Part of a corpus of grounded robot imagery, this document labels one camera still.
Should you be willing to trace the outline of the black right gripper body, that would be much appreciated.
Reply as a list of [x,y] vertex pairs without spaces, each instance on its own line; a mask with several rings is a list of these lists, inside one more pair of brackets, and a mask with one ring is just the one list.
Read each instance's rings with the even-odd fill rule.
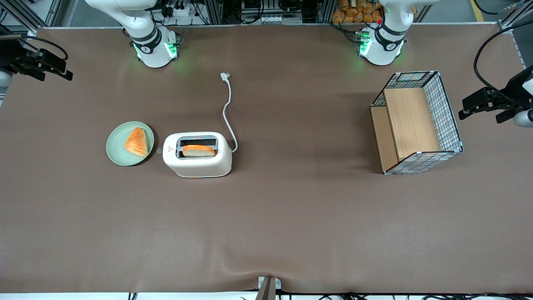
[[26,50],[21,43],[23,35],[12,33],[2,25],[0,35],[0,70],[12,73],[13,69],[11,64],[26,53]]

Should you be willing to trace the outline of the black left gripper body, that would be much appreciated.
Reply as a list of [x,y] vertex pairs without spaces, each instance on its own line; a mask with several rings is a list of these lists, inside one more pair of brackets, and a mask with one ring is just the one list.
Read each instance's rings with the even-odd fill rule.
[[512,77],[506,87],[502,89],[502,93],[508,97],[508,100],[504,101],[503,110],[514,110],[517,108],[531,110],[533,96],[532,70],[532,66],[522,70],[522,72]]

